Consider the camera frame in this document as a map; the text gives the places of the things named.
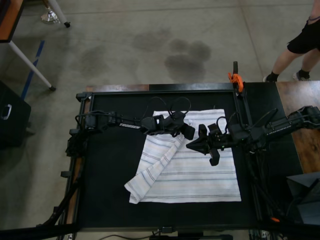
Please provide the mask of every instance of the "white table leg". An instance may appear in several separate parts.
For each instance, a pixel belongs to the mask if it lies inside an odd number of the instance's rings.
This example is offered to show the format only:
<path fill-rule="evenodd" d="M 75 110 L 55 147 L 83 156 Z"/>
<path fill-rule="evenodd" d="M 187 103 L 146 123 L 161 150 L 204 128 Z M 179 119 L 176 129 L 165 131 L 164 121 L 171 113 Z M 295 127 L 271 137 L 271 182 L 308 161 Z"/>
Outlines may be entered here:
<path fill-rule="evenodd" d="M 34 71 L 35 74 L 49 87 L 51 91 L 55 91 L 56 88 L 48 82 L 48 80 L 41 74 L 41 72 L 32 64 L 32 62 L 24 55 L 24 53 L 14 44 L 13 41 L 9 42 L 10 47 L 12 50 Z"/>
<path fill-rule="evenodd" d="M 61 11 L 60 6 L 58 5 L 56 0 L 48 0 L 49 4 L 51 5 L 51 7 L 53 8 L 53 10 L 55 11 L 55 14 L 58 16 L 60 22 L 62 22 L 67 28 L 70 27 L 70 22 L 67 21 L 64 13 Z"/>

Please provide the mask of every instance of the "floor stain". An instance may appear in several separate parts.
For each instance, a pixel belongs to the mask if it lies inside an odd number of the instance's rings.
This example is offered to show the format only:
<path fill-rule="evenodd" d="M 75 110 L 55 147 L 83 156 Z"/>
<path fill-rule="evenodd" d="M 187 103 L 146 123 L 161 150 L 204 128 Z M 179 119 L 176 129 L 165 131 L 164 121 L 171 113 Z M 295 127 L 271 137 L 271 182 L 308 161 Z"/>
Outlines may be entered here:
<path fill-rule="evenodd" d="M 132 46 L 144 52 L 154 52 L 158 51 L 171 37 L 171 31 L 168 29 L 148 31 L 136 35 Z"/>
<path fill-rule="evenodd" d="M 183 53 L 186 52 L 189 48 L 189 43 L 185 40 L 174 39 L 169 43 L 171 52 L 174 53 Z"/>
<path fill-rule="evenodd" d="M 169 76 L 178 83 L 202 81 L 206 75 L 204 63 L 211 58 L 211 48 L 201 41 L 189 44 L 187 41 L 174 39 L 169 43 L 172 52 L 164 61 Z"/>
<path fill-rule="evenodd" d="M 206 70 L 202 62 L 187 54 L 169 56 L 164 65 L 171 79 L 179 83 L 193 83 L 203 80 Z"/>
<path fill-rule="evenodd" d="M 211 48 L 202 41 L 195 41 L 190 44 L 189 55 L 198 61 L 206 62 L 211 58 Z"/>
<path fill-rule="evenodd" d="M 87 78 L 103 75 L 109 70 L 105 52 L 106 47 L 103 45 L 89 48 L 81 53 L 78 61 L 73 64 L 73 68 Z"/>
<path fill-rule="evenodd" d="M 139 81 L 139 78 L 137 75 L 137 70 L 139 67 L 139 60 L 136 58 L 124 58 L 120 62 L 123 65 L 123 67 L 127 70 L 129 75 L 133 77 L 134 82 L 136 84 L 139 84 L 140 81 Z"/>

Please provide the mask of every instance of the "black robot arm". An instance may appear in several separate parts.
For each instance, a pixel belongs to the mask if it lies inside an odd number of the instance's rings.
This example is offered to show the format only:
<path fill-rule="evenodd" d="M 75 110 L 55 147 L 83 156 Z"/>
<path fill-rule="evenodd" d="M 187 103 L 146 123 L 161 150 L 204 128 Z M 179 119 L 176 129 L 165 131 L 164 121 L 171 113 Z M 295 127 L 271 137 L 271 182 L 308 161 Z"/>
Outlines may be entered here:
<path fill-rule="evenodd" d="M 125 117 L 117 112 L 92 111 L 75 117 L 80 128 L 70 130 L 70 139 L 66 149 L 67 156 L 81 157 L 85 154 L 87 139 L 90 135 L 102 133 L 110 127 L 122 127 L 140 130 L 146 135 L 170 134 L 173 137 L 180 133 L 188 140 L 194 138 L 195 129 L 184 122 L 186 114 L 181 111 L 142 119 Z"/>
<path fill-rule="evenodd" d="M 201 124 L 199 138 L 187 144 L 186 147 L 205 155 L 210 154 L 210 163 L 216 166 L 220 159 L 218 150 L 223 151 L 226 148 L 244 145 L 249 151 L 255 152 L 265 148 L 270 141 L 299 129 L 320 129 L 320 111 L 317 107 L 304 106 L 279 120 L 267 122 L 262 126 L 257 126 L 257 123 L 246 128 L 240 123 L 227 125 L 229 133 L 222 133 L 214 123 L 208 126 L 208 135 L 206 126 Z"/>

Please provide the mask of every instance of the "black box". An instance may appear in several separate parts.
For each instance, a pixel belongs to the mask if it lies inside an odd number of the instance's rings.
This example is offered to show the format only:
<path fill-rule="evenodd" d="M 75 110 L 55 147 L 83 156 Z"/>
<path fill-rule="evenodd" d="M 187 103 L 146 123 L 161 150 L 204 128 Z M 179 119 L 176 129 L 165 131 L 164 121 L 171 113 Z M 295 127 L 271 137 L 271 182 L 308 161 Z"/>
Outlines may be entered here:
<path fill-rule="evenodd" d="M 0 81 L 0 149 L 21 145 L 31 107 Z"/>

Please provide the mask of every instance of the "striped towel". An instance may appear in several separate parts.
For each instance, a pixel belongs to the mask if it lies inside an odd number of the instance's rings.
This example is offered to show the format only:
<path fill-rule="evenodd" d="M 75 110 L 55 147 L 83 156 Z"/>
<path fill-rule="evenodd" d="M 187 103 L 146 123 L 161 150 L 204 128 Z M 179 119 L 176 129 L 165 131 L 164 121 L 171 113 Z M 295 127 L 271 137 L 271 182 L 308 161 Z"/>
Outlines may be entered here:
<path fill-rule="evenodd" d="M 154 112 L 154 116 L 169 116 L 166 111 Z M 199 124 L 206 126 L 225 116 L 223 109 L 190 111 L 185 123 L 196 129 Z M 219 120 L 224 131 L 227 122 Z M 189 140 L 182 134 L 147 136 L 136 175 L 124 187 L 131 193 L 129 202 L 158 203 L 204 203 L 240 202 L 236 168 L 230 148 L 219 151 L 220 162 L 211 166 L 209 154 L 203 155 L 186 148 Z"/>

